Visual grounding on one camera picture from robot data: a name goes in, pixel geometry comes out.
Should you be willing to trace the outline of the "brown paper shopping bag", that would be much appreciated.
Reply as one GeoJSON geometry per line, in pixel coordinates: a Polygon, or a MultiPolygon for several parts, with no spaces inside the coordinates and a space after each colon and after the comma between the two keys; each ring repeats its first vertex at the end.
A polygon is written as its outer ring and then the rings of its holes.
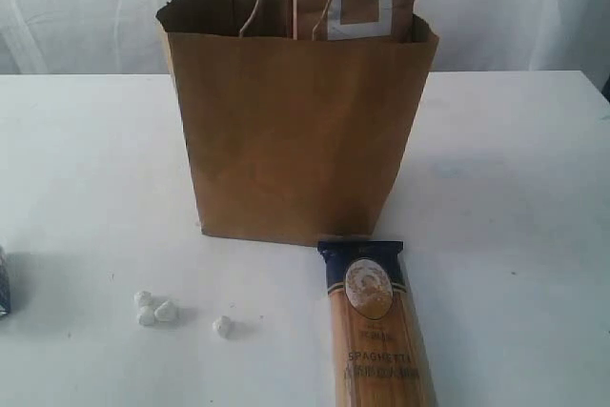
{"type": "Polygon", "coordinates": [[[437,36],[293,39],[289,0],[171,0],[156,14],[203,234],[368,236],[393,188],[437,36]]]}

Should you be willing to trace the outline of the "blue white milk carton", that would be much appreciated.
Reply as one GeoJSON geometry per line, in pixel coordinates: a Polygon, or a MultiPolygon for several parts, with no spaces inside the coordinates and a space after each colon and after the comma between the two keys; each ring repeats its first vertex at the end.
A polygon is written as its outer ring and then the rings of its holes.
{"type": "Polygon", "coordinates": [[[5,252],[3,247],[0,247],[0,317],[8,315],[10,311],[10,279],[6,265],[5,252]]]}

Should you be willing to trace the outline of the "white pebble candy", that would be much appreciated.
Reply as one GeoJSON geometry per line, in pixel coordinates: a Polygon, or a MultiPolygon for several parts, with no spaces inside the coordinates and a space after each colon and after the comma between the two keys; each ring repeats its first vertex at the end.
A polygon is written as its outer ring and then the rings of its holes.
{"type": "Polygon", "coordinates": [[[234,322],[226,315],[221,315],[213,322],[214,332],[221,338],[227,339],[234,328],[234,322]]]}
{"type": "Polygon", "coordinates": [[[140,326],[153,326],[155,323],[154,309],[152,306],[143,306],[137,310],[136,321],[140,326]]]}
{"type": "Polygon", "coordinates": [[[166,300],[154,309],[153,315],[158,322],[174,322],[178,317],[178,308],[171,300],[166,300]]]}
{"type": "Polygon", "coordinates": [[[137,291],[133,295],[133,302],[137,309],[152,307],[153,295],[148,291],[137,291]]]}

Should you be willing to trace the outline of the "spaghetti packet dark blue top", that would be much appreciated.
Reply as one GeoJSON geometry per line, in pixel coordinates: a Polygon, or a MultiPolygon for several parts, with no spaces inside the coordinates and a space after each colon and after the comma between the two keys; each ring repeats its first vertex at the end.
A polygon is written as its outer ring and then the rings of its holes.
{"type": "Polygon", "coordinates": [[[338,406],[435,406],[400,241],[317,245],[326,266],[338,406]]]}

